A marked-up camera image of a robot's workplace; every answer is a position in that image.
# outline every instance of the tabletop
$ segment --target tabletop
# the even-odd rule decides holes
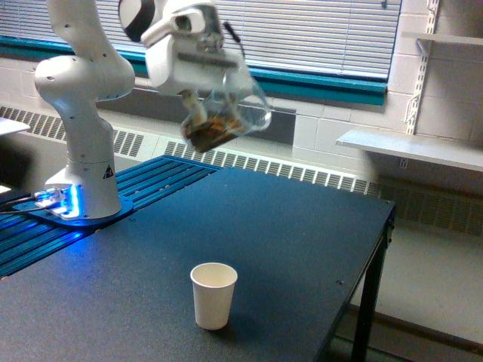
[[[1,282],[0,360],[315,360],[393,208],[220,170]],[[217,332],[194,320],[202,262],[238,272]]]

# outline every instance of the wall shelf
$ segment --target wall shelf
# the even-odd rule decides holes
[[[483,46],[483,38],[471,38],[468,36],[442,35],[442,34],[426,34],[423,32],[402,32],[405,38],[415,38],[423,41],[435,41],[445,44],[467,44]]]
[[[337,145],[467,170],[483,171],[483,146],[387,130],[350,130]]]
[[[0,136],[29,129],[30,127],[27,124],[0,117]]]

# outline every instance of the blue metal rail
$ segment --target blue metal rail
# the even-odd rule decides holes
[[[219,167],[172,156],[154,158],[116,174],[121,196],[134,212],[187,187]],[[55,253],[92,234],[41,222],[27,215],[0,216],[0,278]]]

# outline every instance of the baseboard heater vent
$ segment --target baseboard heater vent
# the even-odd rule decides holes
[[[30,126],[27,133],[37,137],[66,142],[66,130],[58,117],[28,112],[10,107],[0,107],[0,117],[19,121]],[[131,131],[114,129],[114,153],[136,158],[143,144],[144,135]]]
[[[182,142],[169,141],[164,153],[220,167],[240,167],[301,182],[356,192],[395,201],[397,217],[470,235],[482,235],[483,202],[459,195],[448,195],[423,187],[382,185],[341,173],[304,164],[261,157],[246,152],[217,149],[197,153]]]

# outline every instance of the warning label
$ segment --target warning label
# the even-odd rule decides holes
[[[107,170],[104,173],[103,179],[108,179],[108,178],[113,177],[113,176],[114,176],[114,171],[112,171],[111,165],[108,165]]]

